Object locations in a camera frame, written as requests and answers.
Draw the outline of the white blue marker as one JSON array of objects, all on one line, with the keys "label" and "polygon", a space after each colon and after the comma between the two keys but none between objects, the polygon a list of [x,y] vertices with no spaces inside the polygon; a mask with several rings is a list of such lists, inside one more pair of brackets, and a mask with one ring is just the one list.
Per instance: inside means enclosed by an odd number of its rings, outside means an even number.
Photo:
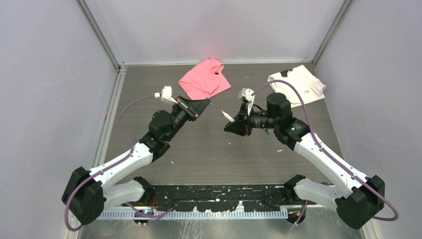
[{"label": "white blue marker", "polygon": [[221,111],[221,113],[223,114],[223,116],[229,120],[230,122],[234,122],[234,118],[232,118],[228,113]]}]

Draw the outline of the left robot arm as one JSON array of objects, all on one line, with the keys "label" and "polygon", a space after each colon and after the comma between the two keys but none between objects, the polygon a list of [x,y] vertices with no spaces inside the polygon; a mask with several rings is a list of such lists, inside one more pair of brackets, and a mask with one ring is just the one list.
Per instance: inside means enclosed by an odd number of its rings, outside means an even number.
[{"label": "left robot arm", "polygon": [[147,133],[137,143],[131,143],[128,151],[97,167],[89,170],[79,167],[72,172],[62,195],[64,219],[69,230],[80,229],[70,225],[70,214],[84,226],[109,208],[129,202],[142,206],[151,203],[153,189],[144,178],[136,177],[124,184],[119,181],[162,157],[183,125],[197,120],[211,102],[210,99],[189,100],[182,96],[162,97],[161,100],[172,106],[171,112],[156,111]]}]

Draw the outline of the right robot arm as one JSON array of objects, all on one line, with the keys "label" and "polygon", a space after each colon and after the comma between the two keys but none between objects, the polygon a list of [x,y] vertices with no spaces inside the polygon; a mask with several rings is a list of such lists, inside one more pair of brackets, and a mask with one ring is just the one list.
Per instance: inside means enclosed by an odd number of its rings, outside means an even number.
[{"label": "right robot arm", "polygon": [[242,97],[235,117],[223,113],[229,121],[224,131],[249,136],[254,128],[271,129],[279,142],[311,162],[334,185],[329,187],[296,175],[285,183],[284,197],[289,203],[308,200],[320,204],[336,211],[356,230],[384,208],[381,197],[385,195],[385,182],[379,176],[368,177],[333,152],[308,124],[293,116],[285,95],[271,93],[266,103],[265,110],[255,111],[253,97]]}]

